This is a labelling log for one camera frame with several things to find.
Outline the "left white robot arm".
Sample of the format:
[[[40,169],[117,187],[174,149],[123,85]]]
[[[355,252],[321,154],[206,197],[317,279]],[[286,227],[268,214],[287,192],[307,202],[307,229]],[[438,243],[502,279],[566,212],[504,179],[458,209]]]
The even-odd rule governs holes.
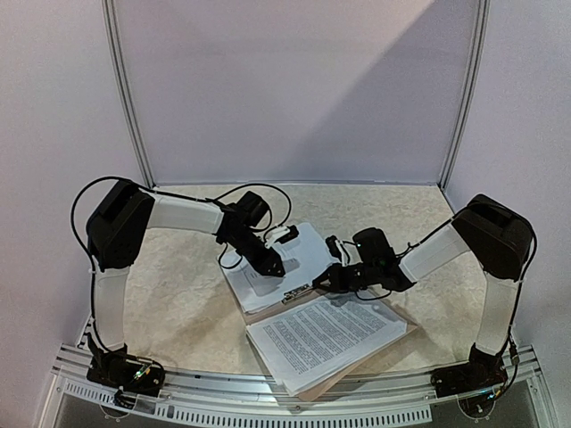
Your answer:
[[[233,248],[253,270],[267,277],[285,275],[280,255],[253,231],[268,211],[256,193],[238,202],[145,190],[117,178],[87,221],[87,252],[94,263],[95,337],[107,351],[124,348],[124,302],[128,274],[149,229],[163,228],[214,236]]]

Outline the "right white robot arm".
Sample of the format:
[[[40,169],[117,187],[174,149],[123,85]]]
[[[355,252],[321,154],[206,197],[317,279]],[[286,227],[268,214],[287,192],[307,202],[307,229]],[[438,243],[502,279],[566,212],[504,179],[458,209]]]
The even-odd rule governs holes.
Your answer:
[[[405,292],[471,252],[486,281],[483,315],[474,343],[484,354],[462,367],[461,381],[470,389],[479,389],[494,377],[496,365],[488,355],[500,355],[507,347],[525,273],[536,252],[537,237],[526,218],[478,194],[401,253],[394,251],[380,228],[364,229],[352,241],[360,262],[332,264],[312,281],[314,289],[347,293],[380,285],[388,292]]]

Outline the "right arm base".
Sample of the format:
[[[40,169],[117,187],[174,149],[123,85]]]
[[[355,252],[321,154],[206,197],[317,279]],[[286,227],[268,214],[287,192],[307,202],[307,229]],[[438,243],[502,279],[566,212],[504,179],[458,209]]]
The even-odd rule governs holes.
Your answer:
[[[509,348],[510,360],[514,366],[514,374],[511,379],[509,379],[502,358],[506,348]],[[496,398],[513,384],[517,376],[518,364],[517,345],[512,340],[507,341],[501,351],[496,354],[488,354],[478,349],[474,343],[466,363],[435,369],[431,373],[430,382],[438,398],[486,390],[501,384],[500,391],[492,395]]]

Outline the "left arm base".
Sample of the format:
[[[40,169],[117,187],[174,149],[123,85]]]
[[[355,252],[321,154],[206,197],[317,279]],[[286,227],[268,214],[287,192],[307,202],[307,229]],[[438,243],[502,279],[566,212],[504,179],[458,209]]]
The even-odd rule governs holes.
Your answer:
[[[150,359],[130,355],[127,347],[104,351],[93,338],[87,337],[92,353],[87,380],[116,390],[158,397],[166,378],[162,364]]]

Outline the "sparse printed paper sheet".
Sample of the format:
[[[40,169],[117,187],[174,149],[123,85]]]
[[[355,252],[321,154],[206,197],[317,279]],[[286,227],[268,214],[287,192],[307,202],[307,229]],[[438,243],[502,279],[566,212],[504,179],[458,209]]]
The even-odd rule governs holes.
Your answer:
[[[281,302],[288,292],[309,285],[338,261],[312,224],[304,222],[295,228],[296,237],[268,248],[278,256],[278,262],[266,264],[268,274],[258,272],[236,251],[222,256],[221,271],[244,313],[261,312]]]

